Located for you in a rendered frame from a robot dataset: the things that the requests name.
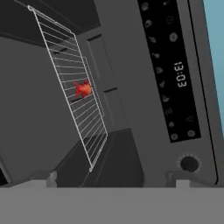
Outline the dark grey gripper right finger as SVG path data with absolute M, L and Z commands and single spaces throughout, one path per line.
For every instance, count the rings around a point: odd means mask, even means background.
M 186 171 L 168 171 L 165 174 L 166 187 L 188 187 L 205 188 L 216 187 L 214 182 L 209 182 L 196 177 L 194 174 Z

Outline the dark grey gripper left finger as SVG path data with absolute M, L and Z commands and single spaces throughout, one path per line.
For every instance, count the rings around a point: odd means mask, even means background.
M 35 171 L 28 177 L 5 185 L 5 188 L 56 188 L 56 171 Z

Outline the black round oven knob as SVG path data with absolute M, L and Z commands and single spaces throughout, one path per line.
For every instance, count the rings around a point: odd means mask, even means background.
M 184 172 L 196 172 L 200 168 L 200 161 L 194 155 L 184 155 L 179 160 L 179 167 Z

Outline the grey oven door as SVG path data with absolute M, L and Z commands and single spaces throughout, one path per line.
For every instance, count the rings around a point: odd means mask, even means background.
M 0 38 L 0 158 L 10 180 L 52 171 L 78 140 L 47 50 Z

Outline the red orange fish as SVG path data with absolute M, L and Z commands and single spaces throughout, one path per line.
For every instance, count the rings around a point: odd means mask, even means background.
M 81 95 L 83 98 L 85 98 L 87 95 L 90 95 L 92 93 L 92 86 L 90 83 L 86 80 L 84 80 L 83 83 L 74 83 L 76 90 L 75 90 L 75 96 L 78 97 Z

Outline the dark grey oven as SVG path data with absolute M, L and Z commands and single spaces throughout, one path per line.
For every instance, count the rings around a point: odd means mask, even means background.
M 93 170 L 79 138 L 57 187 L 166 187 L 184 155 L 224 186 L 205 0 L 0 0 L 0 38 L 46 49 L 29 6 L 75 34 L 108 132 Z

